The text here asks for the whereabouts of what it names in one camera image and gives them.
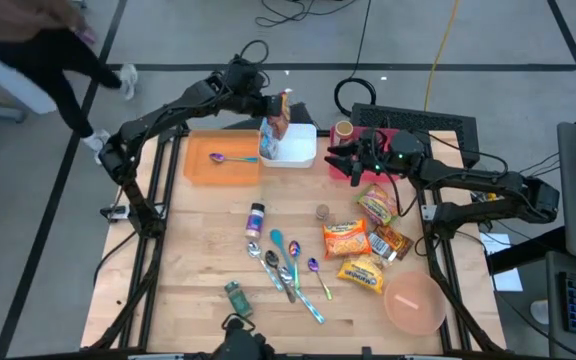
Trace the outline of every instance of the paper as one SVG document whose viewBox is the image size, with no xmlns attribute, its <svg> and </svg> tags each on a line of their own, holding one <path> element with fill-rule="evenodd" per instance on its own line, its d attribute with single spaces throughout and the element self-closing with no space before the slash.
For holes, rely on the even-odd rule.
<svg viewBox="0 0 576 360">
<path fill-rule="evenodd" d="M 492 237 L 499 242 L 510 244 L 510 239 L 507 234 L 481 233 L 479 236 L 486 247 L 486 254 L 488 255 L 510 247 L 510 245 L 503 245 L 491 239 Z M 517 268 L 495 275 L 495 283 L 499 291 L 524 291 L 524 288 L 521 286 L 521 278 L 519 278 Z"/>
</svg>

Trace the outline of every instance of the metal spoon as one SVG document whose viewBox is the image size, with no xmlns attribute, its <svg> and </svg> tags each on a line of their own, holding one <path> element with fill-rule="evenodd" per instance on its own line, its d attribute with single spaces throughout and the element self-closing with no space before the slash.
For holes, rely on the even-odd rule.
<svg viewBox="0 0 576 360">
<path fill-rule="evenodd" d="M 286 284 L 284 279 L 281 277 L 281 274 L 279 273 L 279 269 L 278 269 L 279 257 L 277 256 L 277 254 L 275 254 L 274 251 L 268 250 L 268 251 L 266 251 L 265 258 L 266 258 L 266 263 L 268 264 L 268 266 L 275 269 L 275 271 L 277 272 L 277 276 L 279 277 L 279 281 L 281 281 L 281 285 L 284 286 L 284 290 L 286 290 L 286 295 L 288 295 L 288 300 L 291 303 L 294 303 L 297 300 L 297 299 L 295 299 L 295 294 L 292 293 L 292 289 L 290 288 L 290 286 L 288 286 Z"/>
<path fill-rule="evenodd" d="M 257 161 L 259 161 L 259 158 L 257 158 L 256 156 L 226 157 L 226 155 L 220 154 L 220 153 L 212 153 L 212 154 L 208 155 L 208 157 L 210 157 L 210 160 L 216 162 L 217 164 L 221 164 L 224 161 L 243 161 L 243 162 L 250 162 L 250 163 L 256 163 Z"/>
<path fill-rule="evenodd" d="M 281 255 L 284 257 L 284 261 L 286 261 L 286 266 L 288 267 L 288 270 L 290 270 L 290 273 L 291 274 L 294 273 L 295 267 L 292 266 L 290 256 L 288 256 L 286 248 L 284 247 L 284 236 L 281 234 L 281 231 L 277 229 L 271 230 L 270 239 L 272 240 L 273 243 L 275 243 L 275 245 L 277 245 L 277 247 L 281 251 Z"/>
<path fill-rule="evenodd" d="M 277 280 L 277 277 L 275 277 L 275 274 L 273 274 L 272 271 L 270 271 L 270 268 L 268 267 L 268 265 L 266 265 L 266 263 L 261 259 L 261 247 L 259 247 L 259 245 L 256 242 L 251 241 L 248 243 L 248 255 L 259 260 L 261 265 L 264 267 L 264 269 L 268 273 L 268 276 L 270 276 L 270 280 L 272 280 L 272 282 L 277 287 L 277 290 L 284 291 L 284 287 L 281 286 L 281 283 L 279 282 L 279 280 Z"/>
<path fill-rule="evenodd" d="M 284 283 L 286 283 L 290 287 L 293 286 L 292 275 L 290 275 L 290 271 L 288 271 L 288 269 L 285 266 L 279 268 L 279 274 Z M 312 314 L 312 316 L 315 317 L 317 322 L 323 324 L 324 321 L 326 321 L 326 319 L 324 319 L 324 317 L 319 313 L 319 311 L 317 311 L 317 309 L 313 306 L 313 304 L 311 304 L 310 301 L 308 301 L 306 295 L 304 295 L 301 291 L 297 289 L 295 289 L 295 293 L 297 294 L 301 302 L 303 302 L 304 305 L 306 305 L 308 310 L 310 310 L 310 313 Z"/>
<path fill-rule="evenodd" d="M 323 280 L 321 280 L 321 276 L 319 276 L 319 263 L 317 262 L 317 260 L 315 258 L 308 259 L 308 268 L 310 269 L 310 271 L 317 274 L 317 279 L 319 279 L 319 283 L 321 284 L 321 287 L 323 287 L 324 292 L 326 292 L 326 298 L 328 300 L 332 300 L 332 293 L 330 292 L 330 289 L 328 289 L 328 286 L 326 286 L 326 284 L 324 284 Z"/>
<path fill-rule="evenodd" d="M 299 257 L 299 254 L 301 254 L 301 246 L 299 246 L 298 242 L 293 240 L 290 242 L 290 245 L 288 245 L 288 251 L 290 252 L 290 255 L 292 255 L 293 259 L 295 259 L 295 290 L 299 290 L 301 286 L 299 285 L 299 271 L 297 269 L 297 264 L 299 264 L 299 262 L 297 261 L 297 258 Z"/>
</svg>

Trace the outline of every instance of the orange tray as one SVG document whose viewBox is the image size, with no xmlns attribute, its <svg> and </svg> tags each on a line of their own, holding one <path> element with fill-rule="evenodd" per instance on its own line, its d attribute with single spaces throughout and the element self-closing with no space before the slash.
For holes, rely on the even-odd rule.
<svg viewBox="0 0 576 360">
<path fill-rule="evenodd" d="M 188 136 L 184 176 L 193 185 L 255 185 L 259 164 L 239 161 L 215 163 L 211 153 L 227 157 L 259 156 L 257 130 L 193 130 Z"/>
</svg>

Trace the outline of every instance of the gray floor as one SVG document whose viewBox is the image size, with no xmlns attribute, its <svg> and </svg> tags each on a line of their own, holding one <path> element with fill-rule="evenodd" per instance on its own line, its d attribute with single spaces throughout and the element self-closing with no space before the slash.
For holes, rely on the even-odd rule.
<svg viewBox="0 0 576 360">
<path fill-rule="evenodd" d="M 267 0 L 289 11 L 283 0 Z M 86 17 L 104 35 L 123 0 L 88 0 Z M 558 1 L 576 40 L 576 1 Z M 319 1 L 324 11 L 336 2 Z M 108 63 L 222 64 L 248 41 L 270 44 L 268 63 L 353 63 L 367 1 L 334 15 L 309 17 L 296 24 L 266 29 L 256 16 L 270 16 L 257 0 L 170 1 L 127 0 Z M 367 27 L 362 63 L 431 63 L 451 10 L 450 1 L 374 1 Z M 258 58 L 260 52 L 247 54 Z M 463 0 L 442 63 L 450 64 L 574 64 L 545 0 Z M 116 130 L 126 120 L 148 113 L 177 98 L 207 72 L 141 72 L 136 98 L 124 103 L 118 94 L 100 89 L 90 119 L 98 127 Z M 322 128 L 343 118 L 332 100 L 335 84 L 349 71 L 270 71 L 269 92 L 284 88 L 306 102 Z M 426 71 L 360 71 L 371 81 L 378 104 L 421 109 Z M 80 100 L 88 80 L 71 77 Z M 348 86 L 342 102 L 368 101 L 361 88 Z M 0 89 L 0 101 L 11 102 Z M 482 151 L 506 159 L 520 169 L 556 152 L 555 126 L 576 120 L 576 71 L 438 72 L 429 109 L 477 118 Z M 232 114 L 193 120 L 192 128 L 222 127 L 242 117 Z M 0 122 L 0 332 L 26 264 L 39 222 L 62 163 L 70 132 L 57 114 L 31 115 L 21 125 Z M 495 168 L 494 161 L 482 166 Z M 559 187 L 559 174 L 544 179 Z M 99 261 L 107 226 L 98 209 L 112 202 L 116 188 L 97 167 L 92 154 L 80 147 L 55 214 L 43 256 L 8 352 L 9 356 L 73 351 L 79 346 L 92 294 L 92 274 Z M 506 221 L 534 236 L 562 223 L 527 225 Z M 503 228 L 495 229 L 505 232 Z M 524 239 L 510 234 L 514 243 Z M 525 291 L 504 296 L 522 311 L 546 296 L 543 263 L 520 270 Z M 546 341 L 500 304 L 509 348 L 546 355 Z"/>
</svg>

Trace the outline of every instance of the white container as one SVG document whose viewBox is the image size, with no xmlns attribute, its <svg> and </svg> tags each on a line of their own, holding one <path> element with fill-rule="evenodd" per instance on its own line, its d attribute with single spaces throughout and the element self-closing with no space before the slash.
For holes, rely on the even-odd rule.
<svg viewBox="0 0 576 360">
<path fill-rule="evenodd" d="M 317 128 L 311 124 L 290 124 L 277 147 L 273 160 L 259 155 L 264 166 L 309 168 L 317 156 Z"/>
</svg>

